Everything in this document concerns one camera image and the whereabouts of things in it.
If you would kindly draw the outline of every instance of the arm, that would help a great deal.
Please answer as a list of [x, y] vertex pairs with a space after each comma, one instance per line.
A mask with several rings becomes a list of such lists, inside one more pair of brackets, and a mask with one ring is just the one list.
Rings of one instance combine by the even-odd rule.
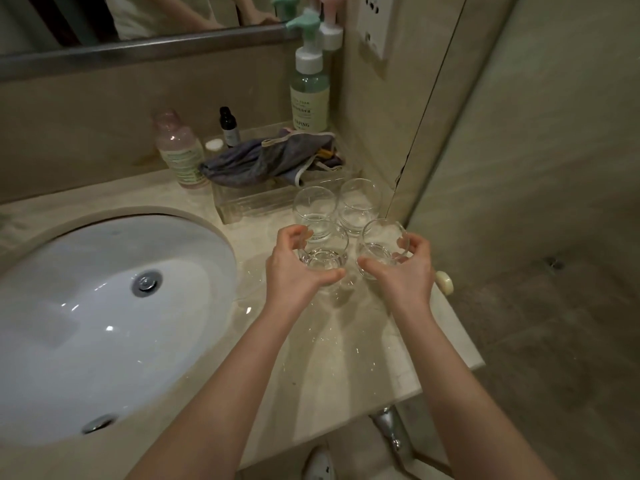
[[393, 267], [364, 257], [358, 263], [382, 286], [455, 477], [555, 479], [435, 322], [429, 242], [410, 234], [409, 251], [413, 256]]
[[278, 17], [255, 7], [253, 0], [233, 0], [240, 13], [244, 15], [247, 25], [271, 25], [280, 23]]
[[260, 316], [128, 480], [234, 477], [284, 340], [320, 286], [344, 276], [343, 269], [314, 271], [300, 262], [293, 249], [305, 236], [305, 226], [280, 229]]
[[224, 28], [220, 25], [213, 14], [209, 19], [193, 10], [182, 0], [151, 0], [167, 16], [177, 20], [188, 32], [202, 32], [206, 30], [216, 30]]

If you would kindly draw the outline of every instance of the folded towel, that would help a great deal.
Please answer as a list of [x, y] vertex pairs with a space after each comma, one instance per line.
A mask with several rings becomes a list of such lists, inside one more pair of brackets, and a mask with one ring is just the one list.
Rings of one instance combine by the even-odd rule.
[[300, 185], [300, 175], [313, 165], [316, 153], [324, 148], [333, 152], [333, 133], [307, 133], [282, 130], [274, 139], [252, 139], [229, 148], [199, 165], [202, 174], [225, 187], [247, 187], [268, 177], [283, 177]]

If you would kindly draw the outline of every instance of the bottle label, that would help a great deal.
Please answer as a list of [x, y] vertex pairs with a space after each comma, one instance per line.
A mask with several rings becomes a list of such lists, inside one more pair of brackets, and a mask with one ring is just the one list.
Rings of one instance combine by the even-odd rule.
[[174, 152], [160, 151], [160, 156], [175, 173], [178, 182], [184, 185], [197, 185], [207, 179], [198, 170], [198, 165], [204, 161], [204, 151], [200, 140], [186, 150]]
[[293, 128], [320, 133], [329, 126], [329, 88], [319, 93], [300, 93], [291, 88]]
[[225, 135], [225, 142], [229, 148], [233, 148], [237, 144], [240, 144], [240, 131], [237, 126], [232, 130], [222, 130]]

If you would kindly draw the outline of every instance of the floor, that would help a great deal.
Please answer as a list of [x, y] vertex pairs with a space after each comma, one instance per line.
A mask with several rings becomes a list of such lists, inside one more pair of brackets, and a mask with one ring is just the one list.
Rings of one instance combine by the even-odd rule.
[[[581, 250], [557, 257], [561, 271], [536, 262], [452, 295], [487, 364], [476, 377], [560, 480], [640, 478], [640, 299]], [[446, 460], [422, 398], [399, 409], [414, 446]], [[404, 478], [368, 418], [239, 477], [300, 478], [315, 444], [340, 480]]]

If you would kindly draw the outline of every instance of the clear plastic organizer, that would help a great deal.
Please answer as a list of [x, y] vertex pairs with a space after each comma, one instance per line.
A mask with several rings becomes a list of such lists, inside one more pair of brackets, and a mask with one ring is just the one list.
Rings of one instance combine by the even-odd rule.
[[302, 187], [289, 185], [279, 178], [251, 187], [235, 189], [212, 183], [213, 199], [224, 224], [233, 224], [243, 217], [256, 217], [293, 205], [296, 194], [304, 187], [318, 185], [338, 195], [343, 183], [360, 176], [360, 170], [347, 162], [334, 171], [313, 171], [302, 174]]

